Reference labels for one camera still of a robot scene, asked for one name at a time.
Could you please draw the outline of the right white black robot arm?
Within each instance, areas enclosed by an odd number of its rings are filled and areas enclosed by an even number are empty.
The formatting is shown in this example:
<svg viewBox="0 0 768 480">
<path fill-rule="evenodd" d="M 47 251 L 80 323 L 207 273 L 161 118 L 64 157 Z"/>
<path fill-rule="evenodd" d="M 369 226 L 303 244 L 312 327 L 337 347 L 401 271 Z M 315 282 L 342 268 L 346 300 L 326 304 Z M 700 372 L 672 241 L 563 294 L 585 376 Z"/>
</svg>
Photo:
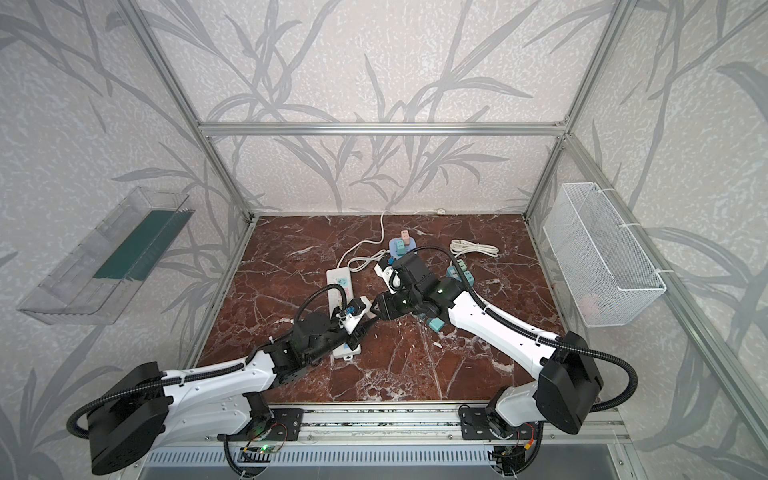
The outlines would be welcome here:
<svg viewBox="0 0 768 480">
<path fill-rule="evenodd" d="M 456 257 L 450 259 L 454 275 L 438 277 L 420 251 L 378 261 L 375 272 L 387 291 L 376 300 L 377 313 L 387 320 L 406 314 L 438 318 L 525 369 L 531 382 L 501 388 L 485 408 L 495 436 L 506 439 L 520 426 L 541 422 L 575 435 L 589 414 L 615 408 L 636 392 L 639 377 L 626 360 L 591 349 L 573 332 L 559 336 L 530 325 L 483 299 Z"/>
</svg>

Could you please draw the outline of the teal blue power strip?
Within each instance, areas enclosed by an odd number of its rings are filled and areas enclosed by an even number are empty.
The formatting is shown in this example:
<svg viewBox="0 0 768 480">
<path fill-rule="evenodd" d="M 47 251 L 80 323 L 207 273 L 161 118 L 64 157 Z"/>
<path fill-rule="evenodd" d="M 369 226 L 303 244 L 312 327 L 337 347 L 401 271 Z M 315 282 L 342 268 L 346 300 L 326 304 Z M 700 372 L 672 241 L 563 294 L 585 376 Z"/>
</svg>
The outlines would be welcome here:
<svg viewBox="0 0 768 480">
<path fill-rule="evenodd" d="M 475 283 L 475 278 L 472 275 L 472 273 L 469 271 L 466 263 L 463 260 L 459 259 L 457 261 L 457 264 L 458 264 L 458 268 L 456 268 L 455 265 L 450 265 L 446 270 L 446 274 L 449 277 L 454 278 L 456 280 L 465 279 L 470 286 L 473 286 Z"/>
</svg>

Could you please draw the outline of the light blue square socket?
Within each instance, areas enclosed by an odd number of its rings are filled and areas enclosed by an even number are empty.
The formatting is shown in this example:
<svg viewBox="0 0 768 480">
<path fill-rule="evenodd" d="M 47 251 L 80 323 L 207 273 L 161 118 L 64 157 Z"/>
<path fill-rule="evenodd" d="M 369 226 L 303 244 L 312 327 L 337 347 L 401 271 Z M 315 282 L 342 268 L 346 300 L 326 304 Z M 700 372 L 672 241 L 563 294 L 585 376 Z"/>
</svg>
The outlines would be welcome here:
<svg viewBox="0 0 768 480">
<path fill-rule="evenodd" d="M 389 242 L 389 254 L 392 258 L 397 260 L 408 252 L 414 250 L 416 247 L 416 241 L 413 238 L 405 241 L 402 237 L 397 237 L 391 239 Z"/>
</svg>

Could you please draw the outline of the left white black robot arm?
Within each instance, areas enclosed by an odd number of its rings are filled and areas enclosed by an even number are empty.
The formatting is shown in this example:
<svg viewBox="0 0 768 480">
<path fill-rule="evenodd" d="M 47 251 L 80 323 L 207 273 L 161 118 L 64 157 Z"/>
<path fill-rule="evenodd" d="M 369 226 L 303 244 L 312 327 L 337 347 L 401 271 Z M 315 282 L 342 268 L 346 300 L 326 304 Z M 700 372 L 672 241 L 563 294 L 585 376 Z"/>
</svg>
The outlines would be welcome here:
<svg viewBox="0 0 768 480">
<path fill-rule="evenodd" d="M 300 379 L 344 344 L 357 346 L 377 319 L 369 310 L 315 312 L 241 359 L 169 371 L 144 363 L 75 410 L 66 429 L 88 440 L 95 475 L 117 472 L 163 444 L 239 436 L 270 422 L 264 392 Z"/>
</svg>

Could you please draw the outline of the clear plastic wall tray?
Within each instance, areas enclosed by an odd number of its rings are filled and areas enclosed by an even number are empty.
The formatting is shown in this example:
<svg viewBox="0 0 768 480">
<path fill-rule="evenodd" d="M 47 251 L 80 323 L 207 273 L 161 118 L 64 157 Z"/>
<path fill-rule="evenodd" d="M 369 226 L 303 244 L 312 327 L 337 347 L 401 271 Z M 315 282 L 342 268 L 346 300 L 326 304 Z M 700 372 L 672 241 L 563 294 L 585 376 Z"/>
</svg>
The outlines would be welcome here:
<svg viewBox="0 0 768 480">
<path fill-rule="evenodd" d="M 111 325 L 184 229 L 189 195 L 134 188 L 18 305 L 47 325 Z"/>
</svg>

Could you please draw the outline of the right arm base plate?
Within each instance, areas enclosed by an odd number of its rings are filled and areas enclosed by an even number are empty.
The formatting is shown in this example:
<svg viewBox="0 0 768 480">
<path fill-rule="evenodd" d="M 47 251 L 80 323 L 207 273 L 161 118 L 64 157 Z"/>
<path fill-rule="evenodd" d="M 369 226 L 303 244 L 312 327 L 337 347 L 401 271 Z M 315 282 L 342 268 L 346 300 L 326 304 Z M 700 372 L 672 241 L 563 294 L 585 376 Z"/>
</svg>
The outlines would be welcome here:
<svg viewBox="0 0 768 480">
<path fill-rule="evenodd" d="M 513 430 L 484 407 L 461 404 L 458 407 L 461 437 L 463 440 L 506 440 Z"/>
</svg>

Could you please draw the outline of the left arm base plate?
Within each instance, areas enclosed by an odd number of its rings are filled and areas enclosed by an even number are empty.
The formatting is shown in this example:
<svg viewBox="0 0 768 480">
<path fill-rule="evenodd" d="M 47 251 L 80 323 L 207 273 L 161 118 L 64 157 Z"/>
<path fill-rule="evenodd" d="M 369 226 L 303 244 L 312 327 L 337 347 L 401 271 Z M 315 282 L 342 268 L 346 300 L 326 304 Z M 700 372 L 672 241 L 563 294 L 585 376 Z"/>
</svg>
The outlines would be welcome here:
<svg viewBox="0 0 768 480">
<path fill-rule="evenodd" d="M 278 408 L 272 411 L 272 418 L 251 419 L 236 437 L 254 442 L 297 441 L 302 425 L 304 410 L 300 408 Z"/>
</svg>

